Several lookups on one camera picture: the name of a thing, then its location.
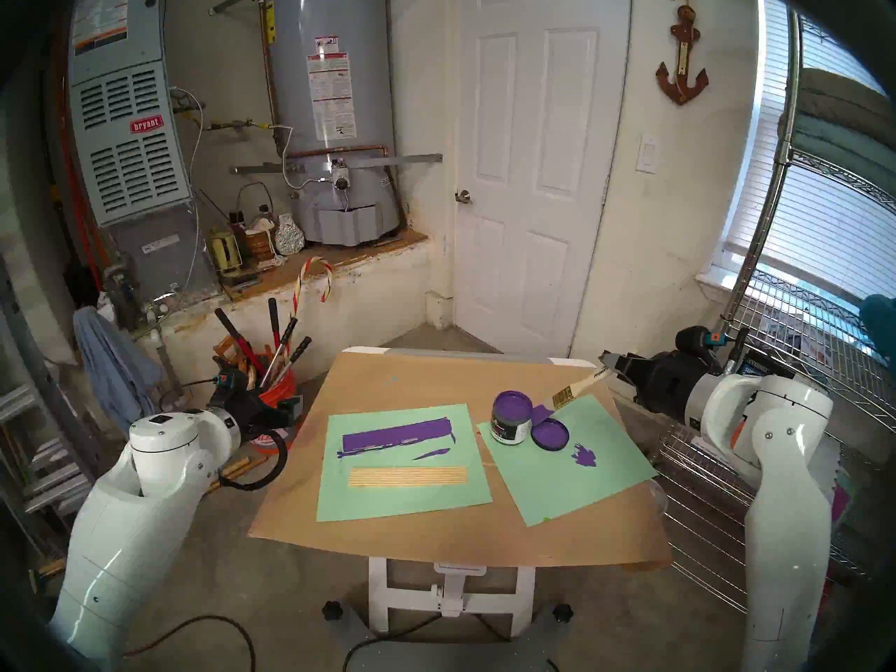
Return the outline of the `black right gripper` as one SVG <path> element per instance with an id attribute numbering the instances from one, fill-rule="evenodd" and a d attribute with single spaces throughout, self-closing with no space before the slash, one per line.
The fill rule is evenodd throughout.
<path id="1" fill-rule="evenodd" d="M 600 361 L 616 374 L 630 365 L 630 383 L 615 377 L 615 394 L 635 398 L 654 414 L 666 415 L 687 424 L 688 400 L 701 378 L 719 376 L 722 366 L 715 349 L 723 345 L 723 335 L 705 326 L 690 326 L 675 335 L 675 346 L 652 357 L 631 354 L 601 354 Z"/>

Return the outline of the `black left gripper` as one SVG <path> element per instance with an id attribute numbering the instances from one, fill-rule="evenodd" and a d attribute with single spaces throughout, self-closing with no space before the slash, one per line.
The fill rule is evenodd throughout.
<path id="1" fill-rule="evenodd" d="M 231 393 L 231 416 L 237 422 L 240 445 L 278 448 L 282 427 L 297 427 L 304 411 L 304 397 L 290 396 L 270 406 L 253 391 Z"/>

